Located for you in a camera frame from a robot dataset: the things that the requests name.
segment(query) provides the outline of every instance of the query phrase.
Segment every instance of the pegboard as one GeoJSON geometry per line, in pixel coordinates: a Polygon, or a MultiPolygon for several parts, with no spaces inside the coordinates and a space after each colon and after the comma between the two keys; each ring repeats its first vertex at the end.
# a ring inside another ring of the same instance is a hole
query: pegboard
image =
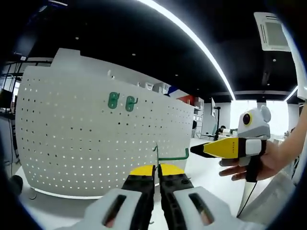
{"type": "MultiPolygon", "coordinates": [[[[193,107],[156,92],[80,71],[27,67],[16,137],[31,187],[64,196],[103,196],[138,166],[185,155],[193,107]],[[118,105],[108,107],[111,92],[118,105]],[[127,96],[138,98],[127,112],[127,96]]],[[[186,161],[170,162],[184,169],[186,161]]]]}

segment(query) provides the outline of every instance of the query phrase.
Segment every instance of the led light strip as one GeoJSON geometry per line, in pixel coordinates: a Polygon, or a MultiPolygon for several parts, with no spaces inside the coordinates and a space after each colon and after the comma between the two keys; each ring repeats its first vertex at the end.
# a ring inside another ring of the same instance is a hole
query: led light strip
{"type": "Polygon", "coordinates": [[[298,89],[298,85],[297,85],[297,86],[294,88],[294,90],[289,94],[289,96],[287,96],[287,98],[284,100],[284,102],[287,102],[287,101],[293,96],[293,94],[296,93],[297,89],[298,89]]]}
{"type": "Polygon", "coordinates": [[[63,6],[68,6],[68,4],[63,3],[63,2],[54,1],[54,0],[48,0],[48,1],[53,2],[53,3],[56,3],[56,4],[60,4],[60,5],[63,5],[63,6]]]}
{"type": "Polygon", "coordinates": [[[228,91],[230,92],[230,95],[232,97],[232,99],[235,101],[235,95],[234,92],[232,91],[230,84],[225,76],[225,74],[223,73],[220,65],[217,63],[217,61],[215,60],[215,58],[213,57],[213,55],[210,53],[210,51],[208,50],[208,48],[205,46],[205,44],[196,36],[196,34],[194,34],[194,32],[187,27],[187,25],[185,25],[179,18],[177,18],[173,13],[171,13],[170,11],[168,11],[167,9],[165,9],[164,7],[160,6],[159,4],[157,4],[156,2],[152,1],[152,0],[137,0],[141,3],[144,3],[145,5],[153,8],[154,10],[158,11],[159,13],[161,13],[162,15],[164,15],[166,18],[168,18],[169,20],[171,20],[173,23],[175,23],[180,29],[182,29],[198,46],[199,48],[205,53],[205,55],[208,57],[208,59],[211,61],[211,63],[213,64],[213,66],[216,68],[217,72],[220,74],[221,78],[223,79],[228,91]]]}

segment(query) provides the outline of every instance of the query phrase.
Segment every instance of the ceiling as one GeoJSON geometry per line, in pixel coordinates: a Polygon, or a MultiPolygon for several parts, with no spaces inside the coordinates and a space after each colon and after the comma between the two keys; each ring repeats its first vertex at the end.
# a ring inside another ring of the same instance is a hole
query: ceiling
{"type": "MultiPolygon", "coordinates": [[[[283,100],[296,86],[291,53],[261,49],[253,13],[269,10],[260,1],[155,1],[207,46],[237,99],[283,100]]],[[[30,26],[37,42],[30,57],[54,57],[59,47],[78,49],[84,56],[134,69],[205,100],[231,101],[199,47],[150,7],[136,0],[66,2],[70,7],[47,7],[33,17],[30,26]]],[[[298,99],[293,96],[289,102],[298,99]]]]}

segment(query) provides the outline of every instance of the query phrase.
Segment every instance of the air conditioner vent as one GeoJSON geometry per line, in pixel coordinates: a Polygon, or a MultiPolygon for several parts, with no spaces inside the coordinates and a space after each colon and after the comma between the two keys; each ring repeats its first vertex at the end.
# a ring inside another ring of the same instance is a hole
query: air conditioner vent
{"type": "Polygon", "coordinates": [[[290,52],[289,45],[284,36],[282,23],[272,13],[254,13],[261,46],[264,51],[285,51],[290,52]]]}

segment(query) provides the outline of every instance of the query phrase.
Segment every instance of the human hand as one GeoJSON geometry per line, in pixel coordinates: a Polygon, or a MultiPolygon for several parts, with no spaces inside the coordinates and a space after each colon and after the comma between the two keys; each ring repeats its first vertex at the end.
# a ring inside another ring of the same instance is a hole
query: human hand
{"type": "MultiPolygon", "coordinates": [[[[279,148],[274,143],[267,141],[267,148],[265,153],[260,157],[262,167],[257,176],[257,181],[264,180],[276,175],[284,166],[287,165],[284,162],[282,156],[279,154],[279,148]]],[[[233,175],[231,180],[237,181],[245,179],[246,166],[239,166],[239,159],[222,159],[220,161],[221,166],[231,166],[219,173],[220,176],[233,175]]]]}

